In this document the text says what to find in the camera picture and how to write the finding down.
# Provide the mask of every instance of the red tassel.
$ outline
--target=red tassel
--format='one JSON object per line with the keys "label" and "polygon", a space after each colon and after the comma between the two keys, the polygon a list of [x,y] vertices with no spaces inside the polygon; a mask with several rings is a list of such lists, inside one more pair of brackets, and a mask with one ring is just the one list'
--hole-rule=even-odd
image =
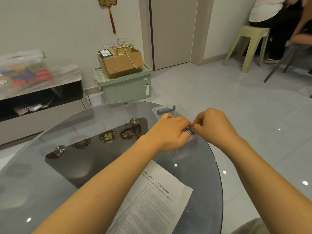
{"label": "red tassel", "polygon": [[113,20],[113,15],[112,12],[110,10],[110,8],[108,8],[108,11],[110,12],[110,17],[111,17],[111,23],[112,23],[112,27],[113,27],[113,33],[116,33],[116,29],[115,29],[115,24],[114,24],[114,20]]}

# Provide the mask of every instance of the left hand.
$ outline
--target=left hand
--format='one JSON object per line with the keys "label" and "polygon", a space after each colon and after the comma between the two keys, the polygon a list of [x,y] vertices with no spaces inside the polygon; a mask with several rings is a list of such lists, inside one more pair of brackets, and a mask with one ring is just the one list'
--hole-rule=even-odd
{"label": "left hand", "polygon": [[186,118],[173,117],[166,113],[144,137],[156,146],[158,152],[175,150],[182,147],[191,136],[188,132],[182,131],[187,126],[192,126],[192,123]]}

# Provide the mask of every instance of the chair leg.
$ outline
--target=chair leg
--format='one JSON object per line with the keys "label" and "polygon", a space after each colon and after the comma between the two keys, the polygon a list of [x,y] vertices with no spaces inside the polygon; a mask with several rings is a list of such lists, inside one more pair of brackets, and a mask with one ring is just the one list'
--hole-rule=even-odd
{"label": "chair leg", "polygon": [[249,66],[250,66],[250,64],[252,62],[252,59],[253,59],[254,55],[255,55],[255,51],[256,51],[256,49],[258,47],[260,39],[261,38],[251,38],[250,39],[248,51],[247,51],[247,54],[246,54],[246,57],[245,57],[243,68],[241,70],[243,73],[247,73],[248,72]]}
{"label": "chair leg", "polygon": [[235,60],[240,60],[249,44],[250,38],[249,37],[243,37],[243,40],[241,42],[241,45],[238,49],[238,52],[236,54]]}
{"label": "chair leg", "polygon": [[229,52],[228,52],[226,58],[224,59],[224,62],[222,63],[222,65],[226,65],[226,64],[227,64],[227,62],[228,62],[228,60],[229,60],[229,58],[230,58],[230,56],[231,56],[231,54],[232,54],[234,48],[236,47],[236,44],[238,43],[239,39],[240,39],[240,35],[238,35],[238,36],[236,37],[236,40],[235,40],[235,42],[232,44],[232,46],[231,46],[231,48],[230,48],[230,50],[229,50]]}
{"label": "chair leg", "polygon": [[291,55],[292,51],[294,50],[294,46],[290,46],[290,49],[284,54],[284,57],[275,65],[273,70],[270,72],[270,74],[266,77],[266,79],[263,81],[264,83],[267,82],[267,80],[274,74],[274,72],[282,65],[282,63]]}
{"label": "chair leg", "polygon": [[266,44],[268,42],[268,39],[269,39],[269,35],[267,35],[266,37],[263,37],[263,40],[262,40],[261,52],[259,56],[259,67],[262,67],[262,64],[263,64],[263,57],[266,52]]}
{"label": "chair leg", "polygon": [[294,54],[292,55],[291,59],[289,60],[287,66],[285,67],[285,69],[283,70],[283,73],[285,73],[287,71],[287,69],[294,63],[294,60],[296,59],[296,53],[299,50],[300,45],[298,45],[298,47],[296,48],[296,50],[294,51]]}

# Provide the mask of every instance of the person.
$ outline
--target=person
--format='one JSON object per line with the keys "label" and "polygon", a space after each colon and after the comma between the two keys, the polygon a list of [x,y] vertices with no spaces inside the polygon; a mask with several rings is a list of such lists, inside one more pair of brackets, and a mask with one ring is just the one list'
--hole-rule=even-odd
{"label": "person", "polygon": [[276,64],[283,58],[285,45],[297,27],[307,0],[256,0],[249,16],[253,27],[270,28],[267,47],[270,49],[266,64]]}
{"label": "person", "polygon": [[[84,184],[33,233],[105,233],[154,155],[187,142],[190,134],[182,131],[187,126],[193,126],[198,135],[221,149],[234,164],[262,218],[248,223],[250,230],[312,233],[312,202],[262,159],[237,134],[225,114],[214,108],[198,114],[193,123],[184,117],[164,114],[132,147]],[[251,233],[246,231],[246,226],[242,228],[244,233]]]}

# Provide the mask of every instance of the wall hanging ornament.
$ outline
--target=wall hanging ornament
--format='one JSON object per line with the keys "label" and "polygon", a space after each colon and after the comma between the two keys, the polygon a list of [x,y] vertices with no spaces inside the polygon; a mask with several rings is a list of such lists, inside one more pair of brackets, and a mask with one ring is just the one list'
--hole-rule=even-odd
{"label": "wall hanging ornament", "polygon": [[108,11],[110,13],[110,18],[111,18],[111,23],[112,23],[112,27],[113,27],[113,33],[116,33],[116,29],[115,29],[115,25],[114,25],[114,20],[113,20],[113,16],[112,16],[112,12],[110,10],[112,5],[117,5],[117,0],[99,0],[99,4],[101,6],[107,6]]}

